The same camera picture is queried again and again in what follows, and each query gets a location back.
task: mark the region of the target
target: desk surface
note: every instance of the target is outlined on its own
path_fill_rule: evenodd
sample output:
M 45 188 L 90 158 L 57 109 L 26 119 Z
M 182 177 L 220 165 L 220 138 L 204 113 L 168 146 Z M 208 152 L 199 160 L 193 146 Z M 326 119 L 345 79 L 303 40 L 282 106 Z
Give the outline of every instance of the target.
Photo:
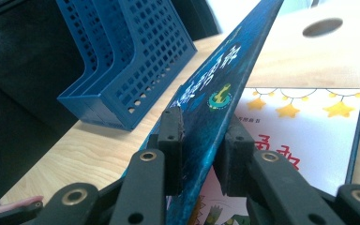
M 304 37 L 303 30 L 327 18 L 340 18 L 338 30 Z M 195 42 L 199 52 L 132 132 L 76 123 L 2 198 L 12 203 L 34 195 L 46 203 L 60 188 L 86 182 L 104 188 L 124 172 L 180 84 L 224 39 Z M 360 87 L 360 2 L 330 3 L 276 20 L 247 83 L 249 87 Z M 360 143 L 353 180 L 360 184 Z

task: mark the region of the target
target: black mechanical arm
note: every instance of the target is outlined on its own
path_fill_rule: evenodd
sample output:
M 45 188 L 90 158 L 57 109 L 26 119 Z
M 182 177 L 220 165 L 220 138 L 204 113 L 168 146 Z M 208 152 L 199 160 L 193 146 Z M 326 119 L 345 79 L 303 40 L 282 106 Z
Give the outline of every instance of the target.
M 102 190 L 63 187 L 43 209 L 37 202 L 11 210 L 0 224 L 164 224 L 165 196 L 182 190 L 182 139 L 181 111 L 170 108 L 124 177 Z M 360 185 L 344 185 L 336 197 L 310 186 L 284 156 L 257 150 L 235 117 L 214 167 L 223 194 L 247 197 L 252 225 L 360 224 Z

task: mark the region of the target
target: star garland illustration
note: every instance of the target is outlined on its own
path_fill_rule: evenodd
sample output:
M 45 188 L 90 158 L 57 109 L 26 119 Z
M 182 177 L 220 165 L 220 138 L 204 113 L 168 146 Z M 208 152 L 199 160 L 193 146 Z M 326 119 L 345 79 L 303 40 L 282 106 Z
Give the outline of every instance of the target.
M 341 94 L 335 93 L 333 91 L 330 91 L 329 89 L 326 89 L 326 90 L 329 92 L 330 98 L 340 97 L 340 101 L 338 103 L 336 103 L 335 105 L 323 108 L 325 111 L 328 112 L 328 117 L 333 117 L 333 116 L 337 116 L 337 115 L 343 116 L 343 117 L 350 117 L 350 112 L 354 111 L 355 108 L 346 105 L 344 103 L 343 99 L 348 98 L 348 97 L 360 98 L 360 92 L 358 92 L 356 94 L 352 94 L 352 95 L 341 95 Z
M 262 91 L 258 90 L 258 88 L 255 88 L 255 91 L 253 92 L 253 96 L 258 96 L 257 98 L 255 98 L 254 100 L 250 101 L 247 103 L 248 109 L 251 110 L 262 110 L 263 107 L 266 105 L 266 102 L 264 100 L 262 100 L 262 96 L 269 96 L 269 97 L 273 97 L 276 93 L 276 91 L 279 88 L 275 88 L 273 90 L 270 90 L 269 92 L 263 93 Z M 282 95 L 282 99 L 287 101 L 287 100 L 291 100 L 289 104 L 287 104 L 286 106 L 282 107 L 282 108 L 278 108 L 276 109 L 276 112 L 278 113 L 279 117 L 291 117 L 291 118 L 295 118 L 296 115 L 300 112 L 299 109 L 295 108 L 293 105 L 293 102 L 296 99 L 301 99 L 302 101 L 308 101 L 308 98 L 314 94 L 318 89 L 313 89 L 310 93 L 308 93 L 307 95 L 303 95 L 301 97 L 292 97 L 290 95 L 286 95 L 284 93 L 283 89 L 279 89 L 280 93 Z M 330 98 L 336 98 L 336 97 L 340 97 L 340 101 L 337 102 L 336 104 L 329 106 L 329 107 L 324 107 L 322 108 L 324 111 L 328 112 L 328 117 L 334 117 L 334 116 L 343 116 L 343 117 L 350 117 L 350 112 L 354 111 L 355 108 L 348 106 L 343 99 L 344 98 L 350 98 L 350 97 L 356 97 L 356 98 L 360 98 L 360 91 L 355 93 L 355 94 L 350 94 L 350 95 L 341 95 L 340 93 L 336 93 L 334 91 L 331 91 L 329 89 L 325 89 L 327 92 L 329 92 L 329 97 Z
M 293 101 L 295 99 L 301 99 L 302 101 L 308 101 L 308 97 L 311 96 L 312 94 L 314 94 L 317 91 L 317 89 L 314 89 L 311 93 L 301 96 L 301 97 L 291 97 L 286 95 L 285 93 L 283 93 L 283 90 L 280 90 L 280 93 L 282 94 L 282 100 L 288 100 L 289 98 L 291 99 L 291 102 L 286 105 L 285 107 L 276 109 L 279 117 L 285 117 L 285 116 L 289 116 L 291 118 L 296 117 L 296 114 L 300 112 L 299 109 L 294 108 L 293 106 Z
M 259 97 L 247 103 L 248 108 L 250 110 L 261 110 L 263 106 L 266 104 L 265 101 L 262 100 L 262 96 L 272 97 L 275 94 L 275 91 L 277 91 L 277 88 L 269 93 L 261 93 L 257 88 L 255 88 L 255 91 L 253 92 L 253 96 L 259 95 Z

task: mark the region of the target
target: blue plastic basket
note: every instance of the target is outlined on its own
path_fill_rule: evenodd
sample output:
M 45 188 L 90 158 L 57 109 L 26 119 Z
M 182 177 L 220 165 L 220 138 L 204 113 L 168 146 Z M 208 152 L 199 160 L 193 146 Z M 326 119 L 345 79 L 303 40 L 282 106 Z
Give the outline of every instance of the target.
M 80 120 L 134 129 L 196 49 L 169 0 L 57 0 L 85 63 L 58 100 Z

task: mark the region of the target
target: yellow star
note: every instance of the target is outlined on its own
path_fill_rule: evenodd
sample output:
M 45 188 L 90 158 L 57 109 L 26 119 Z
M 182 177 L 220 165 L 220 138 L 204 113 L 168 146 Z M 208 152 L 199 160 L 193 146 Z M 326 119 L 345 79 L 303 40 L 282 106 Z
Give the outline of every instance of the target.
M 355 94 L 357 98 L 360 98 L 360 93 Z
M 265 102 L 262 101 L 261 98 L 256 98 L 253 101 L 250 101 L 248 104 L 250 110 L 261 110 L 262 107 L 265 105 Z
M 296 114 L 300 112 L 299 110 L 294 108 L 294 106 L 292 104 L 289 104 L 280 109 L 276 109 L 276 111 L 279 113 L 279 117 L 289 116 L 291 118 L 294 118 L 296 116 Z
M 328 117 L 332 117 L 335 115 L 341 115 L 344 117 L 349 117 L 350 116 L 350 112 L 355 110 L 355 108 L 353 107 L 349 107 L 346 104 L 344 104 L 343 101 L 338 102 L 337 104 L 331 106 L 331 107 L 326 107 L 323 108 L 325 111 L 328 111 Z

